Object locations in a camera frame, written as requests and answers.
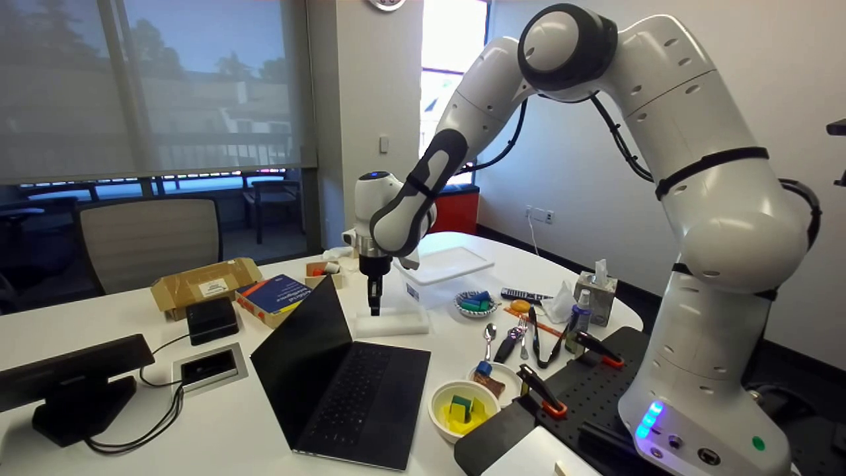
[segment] small box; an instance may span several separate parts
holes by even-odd
[[[169,320],[183,320],[186,307],[220,295],[235,295],[239,289],[253,285],[261,273],[253,258],[228,258],[160,278],[150,291]]]
[[[286,322],[286,318],[302,303],[302,298],[312,289],[289,278],[275,276],[271,281],[261,281],[235,295],[235,302],[259,318],[265,326],[279,327]]]
[[[605,327],[617,295],[617,278],[593,283],[593,273],[583,273],[573,289],[573,298],[579,298],[583,289],[587,289],[589,294],[589,322]]]

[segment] cardboard box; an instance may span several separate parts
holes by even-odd
[[[169,320],[183,320],[186,307],[218,295],[235,295],[239,289],[253,285],[259,281],[261,273],[253,258],[228,258],[207,266],[193,266],[178,276],[165,276],[150,285],[150,291],[160,310]]]

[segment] open laptop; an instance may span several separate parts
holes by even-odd
[[[351,340],[331,278],[252,359],[292,449],[408,465],[429,351]]]

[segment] power adapter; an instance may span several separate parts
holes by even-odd
[[[186,307],[191,344],[207,344],[239,334],[239,318],[230,298],[212,298]]]

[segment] glass window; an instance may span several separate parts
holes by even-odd
[[[0,0],[0,180],[300,164],[292,4]]]
[[[0,0],[0,180],[132,174],[97,2]]]
[[[486,8],[486,0],[424,2],[420,154],[450,94],[486,43]]]

